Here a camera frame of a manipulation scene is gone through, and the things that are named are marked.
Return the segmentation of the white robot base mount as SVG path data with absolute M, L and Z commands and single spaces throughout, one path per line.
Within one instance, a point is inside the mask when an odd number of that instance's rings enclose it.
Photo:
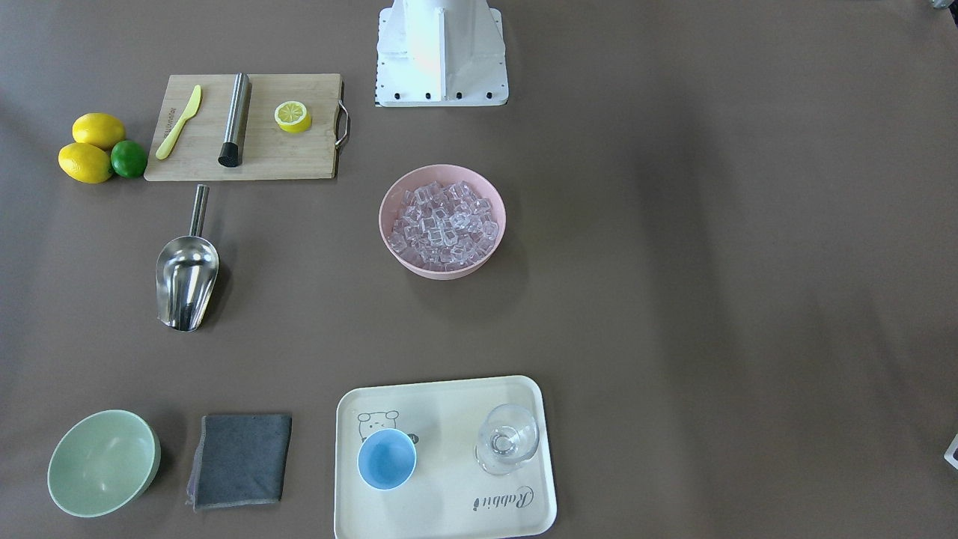
M 394 1 L 379 12 L 374 105 L 503 106 L 500 10 L 486 1 Z

